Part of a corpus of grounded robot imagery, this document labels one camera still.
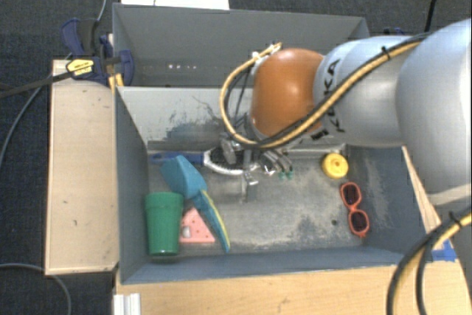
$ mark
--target red sunglasses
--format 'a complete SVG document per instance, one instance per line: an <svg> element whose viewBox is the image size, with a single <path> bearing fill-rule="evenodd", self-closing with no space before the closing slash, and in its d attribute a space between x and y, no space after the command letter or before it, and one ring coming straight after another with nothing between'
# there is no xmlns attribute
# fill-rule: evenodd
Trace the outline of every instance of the red sunglasses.
<svg viewBox="0 0 472 315"><path fill-rule="evenodd" d="M344 205L349 209L347 220L351 232L360 238L365 238L370 228L370 222L367 213L357 208L362 201L361 188L356 183L349 181L341 185L339 192Z"/></svg>

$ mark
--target yellow cable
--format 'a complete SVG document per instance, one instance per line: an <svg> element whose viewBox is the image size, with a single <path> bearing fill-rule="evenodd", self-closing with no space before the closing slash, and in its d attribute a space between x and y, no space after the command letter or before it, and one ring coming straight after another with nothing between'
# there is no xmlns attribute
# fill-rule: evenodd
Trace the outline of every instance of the yellow cable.
<svg viewBox="0 0 472 315"><path fill-rule="evenodd" d="M282 48L282 43L281 42L279 42L275 45L270 45L267 49L265 49L259 55L256 55L255 57L249 59L248 61L246 61L245 63L243 63L239 67L237 67L236 70L234 70L231 74L229 74L227 79L224 81L223 86L221 87L220 98L219 98L219 102L218 102L219 106L220 106L221 118L223 119L223 122L224 122L226 128L228 129L229 133L231 133L231 135L235 136L235 138L238 139L240 142L244 142L244 143L247 143L249 145L255 145L257 143L256 141L251 141L250 139L247 139L244 136L238 134L236 132L236 130L233 128L233 125L231 125L231 123L229 121L228 115L226 114L226 111L224 109L224 97L226 95L226 91L228 90L229 84L231 84L231 82L234 80L234 78L236 77L237 74L239 74L240 72L242 72L245 69L247 69L247 68L251 67L252 65L254 65L254 63L257 60L259 60L261 58L264 58L266 55L272 54L272 53L280 50L281 48Z"/></svg>
<svg viewBox="0 0 472 315"><path fill-rule="evenodd" d="M290 132L286 136L283 136L282 138L280 138L276 141L267 143L265 145L261 145L260 147L261 148L275 148L275 147L278 147L278 146L284 144L285 142L287 142L287 141L289 141L293 138L296 138L299 135L303 134L307 129L309 129L312 125L314 125L316 122L318 122L319 119L321 117L323 117L323 115L327 112L327 110L329 108L331 108L339 100L339 98L344 93L346 93L357 81L359 81L361 78L363 78L369 72L371 72L373 69L376 69L377 67L379 67L383 63L387 62L391 58L394 58L394 57L396 57L400 54L403 54L405 51L416 47L419 43L420 42L412 42L410 44L402 46L402 47L400 47L396 50L393 50L388 55L387 54L382 55L378 59L376 59L373 62L367 64L362 69L360 69L358 72L356 72L354 75L349 77L349 79L346 80L346 82L344 82L339 88L337 88L331 94L328 101L316 113L312 114L306 121L304 121L298 128L296 128L295 130L293 130L292 132ZM260 53L260 56L264 56L264 55L267 55L268 53L270 53L270 52L268 52L269 49L266 49L266 50L264 50L264 52ZM226 128L228 129L229 133L231 133L231 135L236 140L238 140L239 142L242 142L242 143L246 143L247 145L256 145L257 141L247 139L243 135L238 134L236 132L236 130L231 125L231 123L230 123L230 121L229 121L229 119L226 115L226 112L224 110L224 97L225 97L225 94L226 94L226 90L229 87L229 84L233 81L233 79L236 77L236 75L239 74L240 72L242 72L243 70L245 70L246 68L250 67L252 64L254 64L254 62L257 59L259 59L260 56L258 56L256 58L252 58L251 60L248 60L243 65L239 66L236 70L234 70L227 77L225 83L223 84L223 87L221 88L221 93L220 93L220 102L219 102L220 103L220 112L221 112L221 116L223 118L223 122L224 122Z"/></svg>
<svg viewBox="0 0 472 315"><path fill-rule="evenodd" d="M462 227L468 226L469 224L472 223L472 212L467 214L466 216L462 217L459 222L461 223ZM446 240L449 238L452 238L460 229L462 228L458 224L453 224L446 232L444 232L441 236L441 238L438 239L436 244L434 244L433 249L436 249L438 246L441 246ZM393 298L393 308L394 308L394 313L395 313L395 306L398 300L398 295L396 295L399 292L400 287L405 283L406 278L409 276L409 274L417 269L421 256L423 255L425 247L420 249L414 256L413 258L406 264L405 269L401 273L401 275L398 278L398 289L395 292L395 297Z"/></svg>

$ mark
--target green cup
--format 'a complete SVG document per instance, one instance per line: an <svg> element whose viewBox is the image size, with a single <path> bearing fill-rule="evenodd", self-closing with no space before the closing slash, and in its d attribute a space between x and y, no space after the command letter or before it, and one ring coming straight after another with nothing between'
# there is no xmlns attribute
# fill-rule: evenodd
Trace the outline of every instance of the green cup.
<svg viewBox="0 0 472 315"><path fill-rule="evenodd" d="M146 196L145 206L149 255L177 255L184 197L173 192L155 192Z"/></svg>

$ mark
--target yellow round object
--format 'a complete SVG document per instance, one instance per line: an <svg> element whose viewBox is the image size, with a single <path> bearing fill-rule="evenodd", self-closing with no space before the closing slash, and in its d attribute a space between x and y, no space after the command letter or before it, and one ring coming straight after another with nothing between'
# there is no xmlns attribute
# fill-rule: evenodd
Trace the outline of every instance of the yellow round object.
<svg viewBox="0 0 472 315"><path fill-rule="evenodd" d="M347 175L349 164L346 158L338 153L329 153L322 162L324 174L330 179L342 179Z"/></svg>

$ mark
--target wooden table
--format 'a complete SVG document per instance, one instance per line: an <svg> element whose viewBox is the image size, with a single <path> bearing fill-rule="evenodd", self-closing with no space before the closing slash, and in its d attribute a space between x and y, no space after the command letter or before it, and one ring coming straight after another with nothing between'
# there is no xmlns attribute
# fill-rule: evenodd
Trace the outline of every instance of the wooden table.
<svg viewBox="0 0 472 315"><path fill-rule="evenodd" d="M55 73L62 72L63 66L63 62L56 62ZM82 111L77 111L78 92ZM53 86L45 259L48 274L112 271L117 264L112 103L111 91L96 83L66 80ZM80 139L84 136L87 143ZM80 174L89 172L90 167L106 174ZM423 222L430 230L437 225L437 215L411 164L409 168ZM97 211L97 203L107 206ZM394 270L394 266L384 266L146 285L121 285L117 274L115 291L140 293L142 315L379 315L385 313L386 290ZM413 282L410 277L400 290L398 314L417 313ZM472 314L458 262L429 264L425 293L430 314Z"/></svg>

